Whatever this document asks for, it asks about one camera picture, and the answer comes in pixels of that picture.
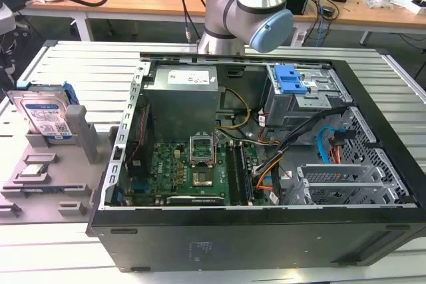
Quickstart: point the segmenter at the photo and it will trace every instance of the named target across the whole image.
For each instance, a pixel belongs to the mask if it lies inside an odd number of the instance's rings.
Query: small component
[[[213,170],[206,167],[195,167],[192,170],[193,186],[213,186]]]
[[[29,164],[20,174],[20,176],[39,176],[45,173],[47,164]]]
[[[355,130],[346,130],[336,131],[334,132],[334,139],[329,139],[331,146],[344,146],[345,140],[353,140],[357,136],[357,132]]]

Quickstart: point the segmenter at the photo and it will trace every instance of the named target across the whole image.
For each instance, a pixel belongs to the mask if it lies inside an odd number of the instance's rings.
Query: blue plastic clip
[[[305,94],[308,89],[302,84],[302,76],[293,65],[276,65],[275,76],[281,93]]]

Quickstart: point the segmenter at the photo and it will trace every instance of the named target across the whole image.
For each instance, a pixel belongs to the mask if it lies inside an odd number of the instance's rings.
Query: black computer case
[[[425,174],[347,63],[327,63],[413,194],[404,201],[417,208],[97,210],[91,227],[117,267],[143,272],[362,266],[426,236]]]

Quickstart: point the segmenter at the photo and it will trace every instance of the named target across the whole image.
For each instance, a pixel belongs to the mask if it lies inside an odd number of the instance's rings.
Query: yellow wire
[[[245,125],[249,121],[249,119],[250,119],[250,109],[248,107],[247,102],[236,91],[234,91],[234,90],[232,90],[230,88],[225,88],[225,90],[230,91],[233,94],[235,94],[242,101],[242,103],[244,103],[244,106],[246,107],[246,110],[247,110],[247,115],[246,115],[246,118],[244,119],[244,121],[241,122],[240,124],[235,124],[233,126],[215,126],[215,128],[216,129],[226,129],[226,130],[238,129],[239,127]]]

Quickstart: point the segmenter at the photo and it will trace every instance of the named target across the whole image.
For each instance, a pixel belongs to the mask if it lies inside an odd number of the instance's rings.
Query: hard drive label
[[[26,104],[25,108],[43,136],[62,140],[73,135],[58,104]]]

